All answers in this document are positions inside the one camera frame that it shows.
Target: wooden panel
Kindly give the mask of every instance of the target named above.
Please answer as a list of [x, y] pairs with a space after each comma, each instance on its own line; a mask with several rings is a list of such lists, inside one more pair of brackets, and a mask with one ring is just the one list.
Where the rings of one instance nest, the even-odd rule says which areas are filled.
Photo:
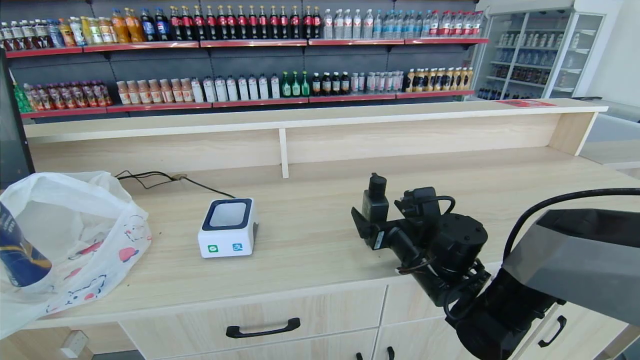
[[94, 354], [136, 350], [136, 346], [116, 322], [72, 327], [71, 329], [80, 330], [89, 337], [87, 347]]
[[[21, 330], [0, 340], [2, 360], [68, 360], [60, 347], [71, 332], [68, 327]], [[85, 347], [78, 360], [91, 360], [92, 352]]]
[[591, 131], [598, 113], [562, 114], [549, 146], [577, 156]]
[[[146, 359], [185, 356], [307, 336], [378, 326], [385, 288], [375, 287], [312, 297], [264, 302], [171, 316], [122, 321]], [[232, 339], [228, 326], [242, 332], [280, 329], [290, 318], [300, 318], [293, 331], [254, 338]]]
[[288, 129], [289, 163], [547, 146], [559, 115]]
[[[551, 345], [541, 348], [559, 329], [558, 316], [567, 319], [566, 327]], [[527, 340], [513, 360], [585, 360], [596, 357], [627, 326], [625, 323], [575, 304], [558, 306], [545, 317], [542, 328]]]
[[280, 164], [277, 130], [30, 145], [36, 171], [183, 172]]
[[178, 357], [173, 360], [355, 360], [357, 353], [361, 353], [363, 359], [370, 359], [376, 332], [375, 329], [350, 332], [242, 350]]

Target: wooden drawer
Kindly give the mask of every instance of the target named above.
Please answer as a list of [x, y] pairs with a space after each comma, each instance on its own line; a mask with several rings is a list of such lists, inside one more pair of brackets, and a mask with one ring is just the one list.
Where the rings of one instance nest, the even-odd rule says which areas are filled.
[[364, 360], [369, 360], [375, 339], [376, 329], [372, 329], [172, 360], [355, 360], [357, 353], [361, 353]]
[[[138, 350], [149, 359], [260, 345], [307, 336], [377, 327], [385, 288], [364, 288], [324, 295], [192, 311], [120, 322]], [[281, 329], [300, 319], [293, 331], [233, 339], [228, 326], [243, 333]]]

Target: black drawer handle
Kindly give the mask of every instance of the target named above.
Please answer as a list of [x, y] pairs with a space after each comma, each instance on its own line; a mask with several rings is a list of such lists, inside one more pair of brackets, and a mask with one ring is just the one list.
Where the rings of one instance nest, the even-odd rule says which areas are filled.
[[538, 342], [538, 345], [540, 345], [540, 347], [547, 347], [547, 346], [551, 345], [551, 343], [554, 342], [554, 340], [558, 337], [558, 335], [560, 335], [562, 330], [564, 330], [564, 327], [566, 326], [566, 318], [564, 316], [560, 315], [560, 316], [558, 316], [558, 322], [560, 323], [560, 329], [558, 329], [558, 332], [554, 335], [553, 338], [551, 338], [551, 340], [549, 340], [549, 342], [546, 342], [544, 340], [540, 340]]
[[265, 336], [265, 335], [273, 335], [280, 334], [282, 332], [293, 331], [300, 327], [300, 318], [291, 318], [287, 322], [287, 326], [282, 329], [262, 331], [262, 332], [250, 332], [248, 334], [243, 334], [240, 332], [240, 326], [229, 326], [227, 327], [227, 337], [232, 339], [244, 339], [244, 338], [254, 338], [256, 336]]

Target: plastic bag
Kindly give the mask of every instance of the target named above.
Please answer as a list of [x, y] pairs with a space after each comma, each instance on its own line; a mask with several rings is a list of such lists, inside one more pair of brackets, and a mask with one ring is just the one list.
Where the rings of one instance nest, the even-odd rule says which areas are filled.
[[13, 286], [0, 266], [0, 339], [41, 316], [105, 297], [152, 239], [148, 214], [107, 172], [32, 174], [9, 186], [0, 202], [52, 263], [36, 291]]

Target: black cable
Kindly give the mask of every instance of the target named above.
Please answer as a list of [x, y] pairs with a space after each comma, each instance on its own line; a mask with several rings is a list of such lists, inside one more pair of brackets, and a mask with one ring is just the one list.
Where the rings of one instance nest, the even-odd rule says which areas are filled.
[[513, 226], [513, 229], [509, 233], [509, 237], [507, 238], [507, 242], [504, 244], [504, 253], [502, 255], [502, 260], [506, 260], [509, 254], [511, 253], [511, 248], [513, 247], [513, 243], [516, 240], [516, 236], [518, 236], [518, 232], [527, 221], [527, 219], [533, 215], [538, 210], [546, 208], [547, 206], [557, 204], [558, 202], [575, 200], [575, 199], [583, 199], [587, 197], [598, 197], [598, 196], [614, 196], [614, 195], [640, 195], [640, 188], [613, 188], [613, 189], [595, 189], [595, 190], [584, 190], [581, 192], [573, 192], [566, 193], [562, 195], [558, 195], [547, 200], [543, 200], [534, 206], [531, 206], [527, 211], [525, 211], [516, 224]]

